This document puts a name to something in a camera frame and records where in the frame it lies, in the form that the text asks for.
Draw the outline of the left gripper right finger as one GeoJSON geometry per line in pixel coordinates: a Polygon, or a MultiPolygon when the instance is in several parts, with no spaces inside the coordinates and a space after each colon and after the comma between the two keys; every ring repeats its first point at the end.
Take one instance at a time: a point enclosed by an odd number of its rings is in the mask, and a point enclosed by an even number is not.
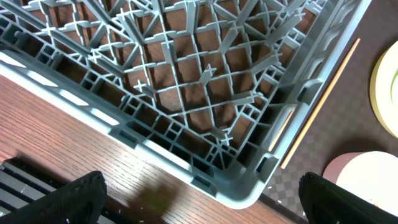
{"type": "Polygon", "coordinates": [[[299,180],[298,196],[309,224],[395,224],[397,217],[313,172],[299,180]]]}

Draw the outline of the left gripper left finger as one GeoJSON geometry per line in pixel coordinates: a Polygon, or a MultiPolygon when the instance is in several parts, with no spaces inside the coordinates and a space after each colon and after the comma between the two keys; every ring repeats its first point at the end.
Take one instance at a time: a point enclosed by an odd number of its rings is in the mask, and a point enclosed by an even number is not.
{"type": "Polygon", "coordinates": [[[106,196],[105,179],[96,170],[8,213],[1,223],[96,223],[106,196]]]}

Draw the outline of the white bowl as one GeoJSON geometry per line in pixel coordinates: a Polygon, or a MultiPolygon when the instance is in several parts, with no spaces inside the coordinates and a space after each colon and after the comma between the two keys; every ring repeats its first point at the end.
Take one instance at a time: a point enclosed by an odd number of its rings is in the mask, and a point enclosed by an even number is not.
{"type": "Polygon", "coordinates": [[[397,215],[396,156],[382,151],[342,154],[326,166],[322,177],[397,215]]]}

